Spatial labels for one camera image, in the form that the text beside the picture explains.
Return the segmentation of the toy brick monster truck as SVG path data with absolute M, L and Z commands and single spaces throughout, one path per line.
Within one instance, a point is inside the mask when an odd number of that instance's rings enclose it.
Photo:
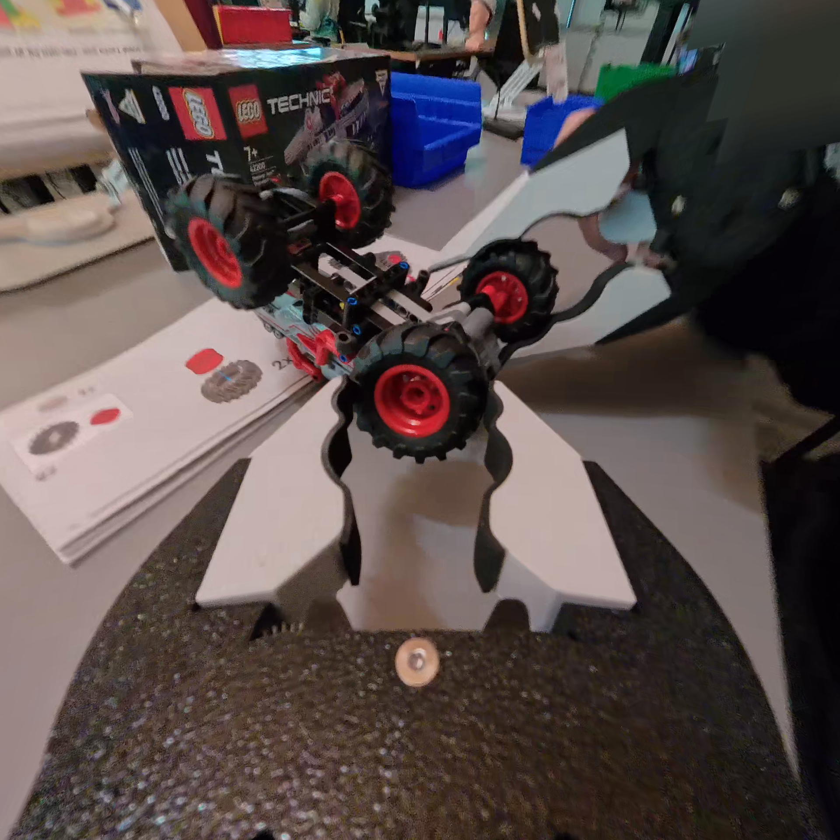
M 358 428 L 395 458 L 422 464 L 463 449 L 505 347 L 535 337 L 553 314 L 550 255 L 531 240 L 495 240 L 466 259 L 457 302 L 434 311 L 429 271 L 342 245 L 333 204 L 306 191 L 303 172 L 297 185 L 254 187 L 286 229 L 290 284 L 251 311 L 272 311 L 293 365 L 315 381 L 351 380 Z

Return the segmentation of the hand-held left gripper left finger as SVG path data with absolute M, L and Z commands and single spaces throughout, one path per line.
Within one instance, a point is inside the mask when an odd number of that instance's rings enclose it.
M 354 384 L 331 380 L 250 456 L 196 591 L 202 608 L 272 604 L 287 623 L 361 581 L 350 489 Z

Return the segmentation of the black-backed wooden display board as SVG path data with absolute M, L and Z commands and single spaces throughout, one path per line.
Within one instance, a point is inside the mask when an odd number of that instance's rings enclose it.
M 523 58 L 531 60 L 560 42 L 556 1 L 516 1 Z

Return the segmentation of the black toy set box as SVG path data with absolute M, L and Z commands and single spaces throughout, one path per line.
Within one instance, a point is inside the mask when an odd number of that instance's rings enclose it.
M 220 49 L 132 60 L 81 78 L 170 266 L 169 193 L 204 174 L 260 188 L 297 185 L 319 146 L 348 140 L 391 163 L 392 60 L 362 49 L 303 45 Z

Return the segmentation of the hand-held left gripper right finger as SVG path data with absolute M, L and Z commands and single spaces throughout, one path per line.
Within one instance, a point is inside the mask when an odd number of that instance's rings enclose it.
M 637 597 L 583 458 L 504 384 L 484 416 L 491 477 L 479 510 L 474 572 L 512 613 L 552 630 L 562 607 L 629 612 Z

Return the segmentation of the hanging white paper tag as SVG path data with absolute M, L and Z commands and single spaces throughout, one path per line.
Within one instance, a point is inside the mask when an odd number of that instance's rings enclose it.
M 561 104 L 569 97 L 569 67 L 565 41 L 550 45 L 542 52 L 542 75 L 547 95 Z

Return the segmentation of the green storage bin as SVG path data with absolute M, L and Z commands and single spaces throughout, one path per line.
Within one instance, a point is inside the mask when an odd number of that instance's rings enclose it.
M 598 73 L 594 98 L 600 102 L 607 102 L 628 89 L 671 78 L 676 74 L 674 66 L 651 62 L 643 62 L 636 66 L 604 64 Z

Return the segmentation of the printed brick instruction sheet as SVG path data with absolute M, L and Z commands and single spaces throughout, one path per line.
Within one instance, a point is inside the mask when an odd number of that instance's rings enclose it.
M 1 2 L 3 59 L 120 56 L 152 43 L 140 2 Z

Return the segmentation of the open instruction booklet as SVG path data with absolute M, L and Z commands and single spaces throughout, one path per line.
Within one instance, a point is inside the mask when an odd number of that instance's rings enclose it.
M 2 574 L 73 564 L 307 380 L 147 244 L 2 295 Z

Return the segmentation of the blue bin with marker tag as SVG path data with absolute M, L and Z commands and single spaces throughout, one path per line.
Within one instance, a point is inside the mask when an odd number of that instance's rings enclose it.
M 576 111 L 598 109 L 602 100 L 570 95 L 562 101 L 547 96 L 528 106 L 521 147 L 520 163 L 533 167 L 549 153 L 561 132 L 564 121 Z

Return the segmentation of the red storage box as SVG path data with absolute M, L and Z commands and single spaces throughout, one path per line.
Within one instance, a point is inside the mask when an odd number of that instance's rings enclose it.
M 291 11 L 282 7 L 216 4 L 213 15 L 223 47 L 291 45 Z

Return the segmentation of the person's right hand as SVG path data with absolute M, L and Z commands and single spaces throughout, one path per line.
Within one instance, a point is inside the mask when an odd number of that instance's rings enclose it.
M 581 109 L 572 112 L 566 120 L 563 121 L 563 126 L 553 144 L 553 147 L 556 148 L 561 145 L 562 142 L 566 141 L 568 137 L 578 130 L 580 126 L 594 113 L 595 110 L 593 108 Z M 585 217 L 578 217 L 576 221 L 585 243 L 588 244 L 592 250 L 608 258 L 613 264 L 620 264 L 627 260 L 628 250 L 624 244 L 617 244 L 603 237 L 600 228 L 600 216 L 598 213 Z

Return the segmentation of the mannequin head white helmet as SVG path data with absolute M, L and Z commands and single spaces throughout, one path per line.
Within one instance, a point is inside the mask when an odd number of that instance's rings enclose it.
M 497 12 L 496 1 L 471 1 L 465 48 L 471 54 L 477 54 L 483 49 L 488 27 Z

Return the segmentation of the blue storage bin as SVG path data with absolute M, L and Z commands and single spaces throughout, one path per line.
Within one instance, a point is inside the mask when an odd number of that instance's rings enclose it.
M 393 72 L 392 180 L 419 188 L 466 163 L 482 133 L 481 87 L 476 81 Z

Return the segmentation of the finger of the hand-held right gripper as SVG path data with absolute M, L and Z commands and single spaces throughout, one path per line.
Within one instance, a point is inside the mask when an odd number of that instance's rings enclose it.
M 669 296 L 669 285 L 659 270 L 638 264 L 613 266 L 598 275 L 572 307 L 551 314 L 535 337 L 508 344 L 504 356 L 525 358 L 591 347 Z
M 524 236 L 545 218 L 601 211 L 617 194 L 629 166 L 627 133 L 620 129 L 541 169 L 522 173 L 452 237 L 440 255 L 474 256 L 495 240 Z

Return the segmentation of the small black wheel red hub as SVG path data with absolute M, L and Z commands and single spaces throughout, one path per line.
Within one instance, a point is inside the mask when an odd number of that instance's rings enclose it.
M 286 229 L 255 187 L 196 176 L 167 199 L 166 222 L 187 265 L 228 305 L 256 310 L 287 291 Z
M 362 143 L 333 139 L 313 149 L 303 164 L 306 191 L 331 202 L 338 240 L 351 249 L 372 245 L 392 224 L 390 171 Z

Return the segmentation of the white board stand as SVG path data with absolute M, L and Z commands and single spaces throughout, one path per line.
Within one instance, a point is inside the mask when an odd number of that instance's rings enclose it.
M 528 107 L 517 105 L 518 97 L 543 69 L 543 53 L 524 59 L 509 78 L 497 85 L 494 97 L 482 109 L 484 126 L 510 136 L 524 131 Z
M 2 183 L 104 164 L 115 153 L 100 118 L 37 119 L 2 126 Z M 1 291 L 18 291 L 152 240 L 153 228 L 128 186 L 2 213 Z

